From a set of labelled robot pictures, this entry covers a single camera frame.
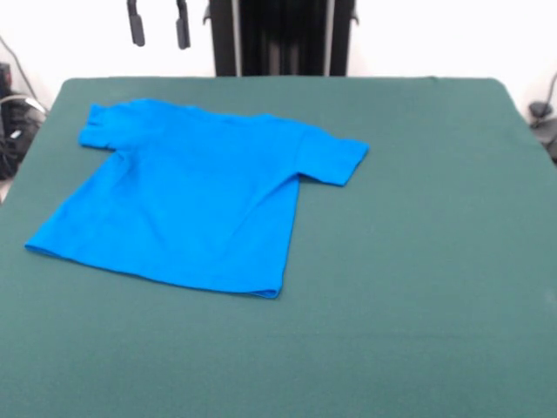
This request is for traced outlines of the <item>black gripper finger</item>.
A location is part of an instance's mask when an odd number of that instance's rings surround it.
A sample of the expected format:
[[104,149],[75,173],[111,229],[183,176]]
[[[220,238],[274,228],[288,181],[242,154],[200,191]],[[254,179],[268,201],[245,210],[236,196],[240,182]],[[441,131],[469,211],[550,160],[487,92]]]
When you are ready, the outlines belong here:
[[185,0],[177,0],[176,3],[178,7],[178,19],[176,22],[178,48],[188,49],[191,47],[191,40],[189,32],[187,2]]
[[138,13],[137,1],[127,0],[126,7],[130,23],[132,42],[138,47],[143,47],[145,45],[144,26],[142,18]]

